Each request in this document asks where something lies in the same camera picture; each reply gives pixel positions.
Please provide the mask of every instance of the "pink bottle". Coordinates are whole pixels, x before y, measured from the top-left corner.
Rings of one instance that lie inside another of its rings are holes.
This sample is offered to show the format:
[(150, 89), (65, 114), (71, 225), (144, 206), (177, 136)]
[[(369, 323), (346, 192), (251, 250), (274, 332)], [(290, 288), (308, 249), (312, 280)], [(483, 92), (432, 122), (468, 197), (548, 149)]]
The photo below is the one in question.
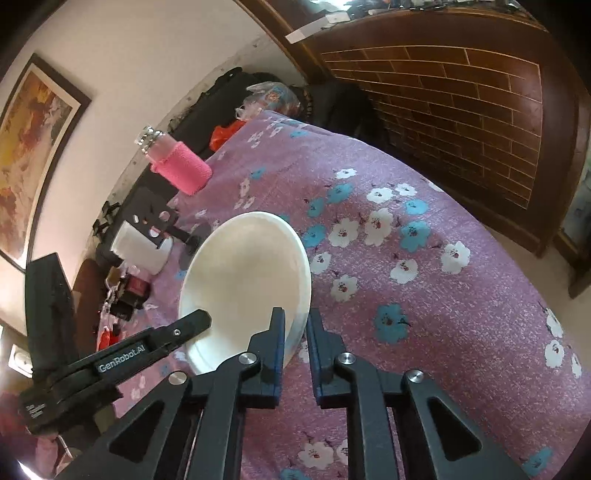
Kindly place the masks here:
[(187, 195), (201, 190), (212, 176), (209, 165), (187, 145), (149, 125), (144, 127), (135, 143), (150, 160), (150, 169)]

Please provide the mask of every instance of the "white wall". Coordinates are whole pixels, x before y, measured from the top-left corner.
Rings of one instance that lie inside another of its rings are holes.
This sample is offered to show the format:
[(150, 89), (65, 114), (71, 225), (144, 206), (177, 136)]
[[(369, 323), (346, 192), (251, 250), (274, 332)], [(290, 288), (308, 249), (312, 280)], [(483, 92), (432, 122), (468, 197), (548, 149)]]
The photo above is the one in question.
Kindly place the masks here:
[[(92, 100), (41, 210), (33, 258), (58, 252), (72, 283), (100, 207), (136, 152), (195, 84), (263, 31), (232, 0), (69, 0), (0, 83), (0, 106), (33, 52)], [(24, 276), (0, 258), (0, 317), (21, 332)]]

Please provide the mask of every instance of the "floral tablecloth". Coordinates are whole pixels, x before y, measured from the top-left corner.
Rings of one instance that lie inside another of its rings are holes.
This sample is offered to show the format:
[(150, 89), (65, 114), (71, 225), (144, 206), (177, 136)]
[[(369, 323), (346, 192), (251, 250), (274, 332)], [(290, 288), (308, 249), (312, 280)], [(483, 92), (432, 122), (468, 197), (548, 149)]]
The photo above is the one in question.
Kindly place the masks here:
[[(560, 469), (591, 417), (590, 376), (535, 288), (451, 197), (379, 150), (271, 112), (209, 164), (205, 189), (171, 201), (181, 227), (280, 215), (309, 253), (312, 306), (349, 351), (388, 371), (420, 367), (529, 475)], [(124, 335), (177, 319), (182, 247)], [(303, 339), (279, 408), (248, 411), (243, 478), (347, 477), (345, 412), (316, 406), (308, 361)], [(189, 371), (182, 349), (124, 383), (117, 414), (175, 369)]]

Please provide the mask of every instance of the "framed painting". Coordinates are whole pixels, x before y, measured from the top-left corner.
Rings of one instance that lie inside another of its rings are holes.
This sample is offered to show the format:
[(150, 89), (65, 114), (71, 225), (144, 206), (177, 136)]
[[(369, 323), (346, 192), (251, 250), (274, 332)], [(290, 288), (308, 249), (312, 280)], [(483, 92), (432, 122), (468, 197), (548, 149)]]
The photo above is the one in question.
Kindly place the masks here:
[(0, 116), (0, 256), (22, 272), (51, 175), (89, 103), (34, 54)]

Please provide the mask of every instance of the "metal screw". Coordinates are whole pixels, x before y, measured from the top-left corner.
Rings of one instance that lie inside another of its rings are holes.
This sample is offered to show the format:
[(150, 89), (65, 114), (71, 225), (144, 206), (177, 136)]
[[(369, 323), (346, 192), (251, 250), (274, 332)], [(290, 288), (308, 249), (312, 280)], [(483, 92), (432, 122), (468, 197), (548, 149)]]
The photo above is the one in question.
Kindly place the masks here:
[(354, 364), (355, 361), (357, 360), (355, 358), (355, 356), (352, 353), (349, 352), (345, 352), (340, 354), (337, 359), (339, 360), (340, 363), (342, 363), (343, 365), (351, 365)]
[(242, 365), (252, 365), (254, 362), (256, 362), (256, 355), (254, 353), (244, 352), (238, 357), (238, 361)]
[(407, 372), (407, 378), (413, 383), (420, 383), (425, 379), (425, 373), (420, 370), (410, 370)]
[(185, 372), (172, 372), (168, 376), (168, 381), (171, 385), (183, 385), (187, 381), (187, 374)]

